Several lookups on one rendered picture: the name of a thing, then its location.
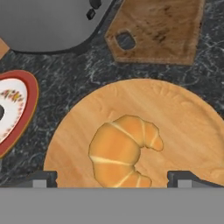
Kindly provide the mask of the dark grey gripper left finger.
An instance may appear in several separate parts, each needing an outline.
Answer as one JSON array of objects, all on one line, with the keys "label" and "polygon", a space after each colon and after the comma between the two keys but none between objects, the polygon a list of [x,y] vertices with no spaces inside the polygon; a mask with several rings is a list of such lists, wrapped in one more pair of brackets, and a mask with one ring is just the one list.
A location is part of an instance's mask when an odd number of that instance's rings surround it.
[{"label": "dark grey gripper left finger", "polygon": [[24,182],[16,184],[16,187],[54,188],[58,187],[57,177],[56,171],[36,171]]}]

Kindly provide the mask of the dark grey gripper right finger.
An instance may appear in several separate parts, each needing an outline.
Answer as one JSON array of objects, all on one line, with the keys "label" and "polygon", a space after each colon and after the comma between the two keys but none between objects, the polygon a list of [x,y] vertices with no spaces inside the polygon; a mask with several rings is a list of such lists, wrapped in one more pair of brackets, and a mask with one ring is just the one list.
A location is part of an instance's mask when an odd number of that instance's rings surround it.
[{"label": "dark grey gripper right finger", "polygon": [[202,188],[202,187],[218,187],[223,188],[223,185],[218,185],[213,182],[206,181],[194,175],[191,171],[168,171],[167,187],[172,188]]}]

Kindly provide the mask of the golden croissant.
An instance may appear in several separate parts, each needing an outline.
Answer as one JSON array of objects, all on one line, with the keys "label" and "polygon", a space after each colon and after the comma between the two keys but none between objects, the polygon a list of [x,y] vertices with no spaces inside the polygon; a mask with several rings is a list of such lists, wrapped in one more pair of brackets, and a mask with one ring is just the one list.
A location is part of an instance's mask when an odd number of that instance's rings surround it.
[{"label": "golden croissant", "polygon": [[136,115],[104,123],[89,145],[94,178],[103,187],[149,188],[152,180],[136,170],[141,149],[164,148],[158,127]]}]

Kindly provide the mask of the brown wooden cutting board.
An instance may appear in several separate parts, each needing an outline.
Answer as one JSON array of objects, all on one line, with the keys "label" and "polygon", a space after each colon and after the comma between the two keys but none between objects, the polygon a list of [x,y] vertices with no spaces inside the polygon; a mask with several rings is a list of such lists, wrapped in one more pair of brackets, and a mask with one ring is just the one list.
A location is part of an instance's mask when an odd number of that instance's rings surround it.
[{"label": "brown wooden cutting board", "polygon": [[118,62],[191,65],[205,0],[123,0],[105,39]]}]

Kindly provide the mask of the round wooden plate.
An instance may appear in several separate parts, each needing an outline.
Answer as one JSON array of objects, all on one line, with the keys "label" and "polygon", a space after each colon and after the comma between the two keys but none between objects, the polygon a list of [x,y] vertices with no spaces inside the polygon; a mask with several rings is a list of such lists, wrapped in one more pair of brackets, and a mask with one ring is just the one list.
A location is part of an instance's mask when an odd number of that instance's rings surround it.
[{"label": "round wooden plate", "polygon": [[60,187],[103,187],[88,151],[96,131],[125,116],[154,123],[164,148],[143,147],[135,168],[165,187],[168,171],[190,171],[224,186],[224,120],[196,94],[153,79],[121,80],[80,100],[63,118],[46,152],[44,168],[58,173]]}]

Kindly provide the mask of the white sprinkled donut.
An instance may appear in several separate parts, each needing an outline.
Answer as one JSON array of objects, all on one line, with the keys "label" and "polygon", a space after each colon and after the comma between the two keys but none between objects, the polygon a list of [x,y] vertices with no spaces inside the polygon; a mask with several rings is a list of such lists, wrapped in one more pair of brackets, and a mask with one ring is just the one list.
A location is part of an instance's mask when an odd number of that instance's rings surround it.
[{"label": "white sprinkled donut", "polygon": [[0,106],[3,117],[0,119],[0,144],[12,132],[25,110],[27,101],[26,85],[19,79],[0,80]]}]

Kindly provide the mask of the red rimmed plate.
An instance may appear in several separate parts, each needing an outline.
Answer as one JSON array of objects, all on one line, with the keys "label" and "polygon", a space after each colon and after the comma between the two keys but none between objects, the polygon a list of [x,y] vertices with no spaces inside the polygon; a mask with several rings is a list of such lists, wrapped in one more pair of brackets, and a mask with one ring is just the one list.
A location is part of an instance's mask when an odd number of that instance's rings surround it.
[{"label": "red rimmed plate", "polygon": [[[6,73],[0,73],[0,81],[3,79],[19,79],[27,88],[27,101],[18,123],[6,139],[0,143],[0,158],[3,158],[22,136],[31,121],[39,98],[39,85],[33,74],[24,70],[12,70]],[[0,106],[0,119],[4,115],[4,109]]]}]

